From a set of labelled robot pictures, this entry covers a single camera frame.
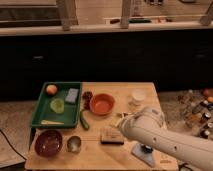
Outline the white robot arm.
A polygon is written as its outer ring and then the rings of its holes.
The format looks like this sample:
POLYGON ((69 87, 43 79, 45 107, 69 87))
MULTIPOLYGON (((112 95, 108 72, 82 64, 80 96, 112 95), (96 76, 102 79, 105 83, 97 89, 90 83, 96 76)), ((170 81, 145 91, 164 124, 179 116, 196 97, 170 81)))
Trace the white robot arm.
POLYGON ((146 106, 119 119, 117 128, 129 140, 148 145, 202 171, 213 171, 213 141, 170 131, 164 123, 161 110, 146 106))

